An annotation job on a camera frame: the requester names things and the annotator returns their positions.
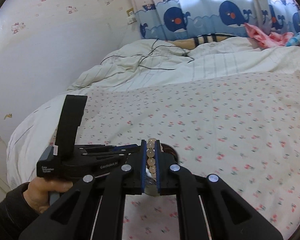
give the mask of black cable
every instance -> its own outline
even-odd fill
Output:
[[[147,69],[160,69],[160,70],[176,70],[176,68],[173,68],[173,69],[167,69],[167,68],[149,68],[149,67],[146,67],[146,66],[142,66],[142,65],[139,65],[138,67],[145,67]]]
[[[106,59],[111,58],[111,57],[125,58],[125,57],[134,57],[134,56],[143,56],[144,58],[139,62],[138,67],[144,67],[144,68],[147,68],[147,69],[154,69],[154,70],[176,70],[176,69],[167,69],[167,68],[149,68],[149,67],[146,67],[146,66],[141,65],[141,63],[143,62],[143,60],[146,59],[147,57],[152,56],[153,52],[154,52],[157,48],[159,48],[159,47],[168,47],[168,48],[169,48],[169,47],[176,47],[176,48],[182,49],[183,52],[184,52],[184,55],[186,55],[186,57],[189,57],[189,58],[192,59],[192,60],[190,60],[189,62],[187,62],[187,64],[190,63],[190,62],[192,62],[192,61],[194,61],[194,58],[193,58],[193,57],[190,57],[190,56],[187,55],[188,52],[186,52],[185,49],[180,48],[180,47],[175,46],[175,45],[172,45],[172,46],[168,46],[168,45],[159,45],[159,46],[157,46],[157,47],[155,47],[155,48],[153,49],[153,46],[155,45],[155,43],[156,43],[158,40],[159,40],[159,39],[156,39],[156,40],[155,40],[155,42],[154,42],[154,43],[152,44],[152,46],[151,46],[151,49],[152,49],[151,52],[150,52],[147,56],[145,56],[145,57],[144,57],[143,54],[135,54],[135,55],[132,55],[132,56],[118,56],[118,55],[112,55],[112,56],[109,56],[109,57],[106,57],[105,59],[103,59],[103,60],[101,61],[100,65],[101,65]]]
[[[136,54],[136,55],[132,55],[132,56],[118,56],[118,55],[112,55],[112,56],[109,56],[109,57],[106,57],[103,61],[101,61],[100,65],[108,58],[111,58],[111,57],[134,57],[134,56],[143,56],[143,54]]]

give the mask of finger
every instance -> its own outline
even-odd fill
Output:
[[[56,191],[56,192],[67,192],[72,186],[71,181],[64,181],[59,179],[44,179],[44,178],[35,178],[32,180],[34,186],[41,192]]]

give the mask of black sleeve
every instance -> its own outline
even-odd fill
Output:
[[[21,232],[39,216],[23,197],[28,185],[25,183],[10,191],[0,203],[0,239],[8,239],[6,235],[18,239]]]

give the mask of bead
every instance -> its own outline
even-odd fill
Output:
[[[147,160],[147,164],[148,164],[149,166],[155,165],[155,159],[154,159],[154,158],[148,159],[148,160]]]
[[[154,156],[154,150],[147,150],[147,156],[152,158]]]
[[[147,148],[148,148],[149,150],[154,149],[154,143],[152,143],[152,142],[147,143]]]
[[[155,173],[155,165],[149,167],[149,171],[154,174]]]
[[[156,138],[150,138],[150,139],[148,140],[148,143],[149,143],[149,142],[154,143],[156,140],[157,140]]]

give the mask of pink cloth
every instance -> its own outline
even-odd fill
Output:
[[[285,46],[287,42],[294,36],[293,33],[278,34],[271,32],[270,35],[266,35],[257,26],[245,23],[247,34],[250,38],[259,41],[259,46],[268,49],[276,46]]]

